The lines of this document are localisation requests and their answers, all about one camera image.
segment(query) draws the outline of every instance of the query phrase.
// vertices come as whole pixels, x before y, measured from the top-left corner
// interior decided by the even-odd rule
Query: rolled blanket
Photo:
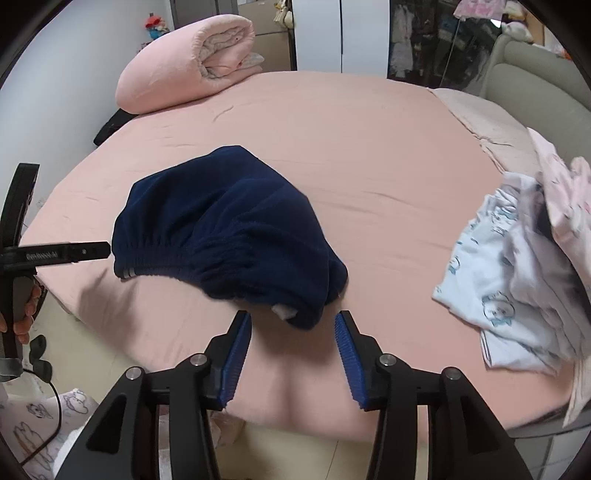
[[[252,22],[216,15],[186,25],[141,50],[119,77],[115,99],[129,113],[149,113],[220,92],[262,71],[251,53]]]

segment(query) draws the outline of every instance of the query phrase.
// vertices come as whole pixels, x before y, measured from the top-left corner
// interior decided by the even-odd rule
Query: mattress
[[[225,332],[237,309],[253,335],[228,412],[281,429],[372,440],[377,414],[353,401],[333,319],[414,368],[462,369],[505,427],[569,399],[558,378],[488,371],[479,332],[431,299],[459,232],[501,174],[478,140],[429,90],[315,72],[255,75],[194,103],[135,118],[83,160],[22,240],[111,240],[133,182],[221,145],[242,145],[305,193],[349,283],[311,332],[265,306],[212,300],[172,278],[121,281],[113,258],[39,269],[40,280],[97,335],[149,370],[175,366]],[[427,422],[421,412],[420,439]]]

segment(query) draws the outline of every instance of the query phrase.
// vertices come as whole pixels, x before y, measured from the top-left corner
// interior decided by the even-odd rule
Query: human hand
[[[29,343],[29,330],[33,324],[33,315],[37,311],[37,302],[41,296],[41,287],[35,283],[33,291],[31,292],[31,298],[25,305],[25,316],[23,319],[14,322],[14,333],[16,334],[18,341],[23,345]],[[0,313],[0,332],[4,333],[8,329],[6,320]]]

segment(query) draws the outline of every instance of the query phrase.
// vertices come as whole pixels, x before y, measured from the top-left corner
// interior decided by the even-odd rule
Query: black cable
[[[33,370],[29,370],[27,368],[23,368],[22,369],[23,372],[27,372],[30,374],[35,375],[39,380],[43,381],[43,379],[41,377],[39,377],[39,375],[37,375]],[[59,413],[58,419],[57,419],[57,428],[56,431],[53,432],[53,434],[51,434],[51,436],[45,441],[43,442],[41,445],[39,445],[39,447],[37,447],[37,449],[30,454],[27,458],[25,458],[22,462],[21,462],[21,466],[24,466],[27,462],[29,462],[30,460],[33,459],[33,457],[38,454],[40,451],[42,451],[47,445],[49,445],[49,442],[52,441],[55,437],[57,437],[57,434],[60,433],[61,430],[61,403],[60,403],[60,396],[57,394],[57,390],[56,388],[53,386],[53,383],[51,382],[47,382],[49,383],[49,386],[51,387],[51,389],[53,390],[53,393],[56,396],[56,400],[57,400],[57,411]]]

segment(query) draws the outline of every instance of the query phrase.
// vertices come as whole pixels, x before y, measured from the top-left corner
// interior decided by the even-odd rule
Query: plush toy
[[[162,17],[152,13],[150,13],[150,17],[146,20],[145,27],[146,30],[148,30],[152,40],[156,40],[165,33],[170,32],[166,26],[166,22],[162,19]]]

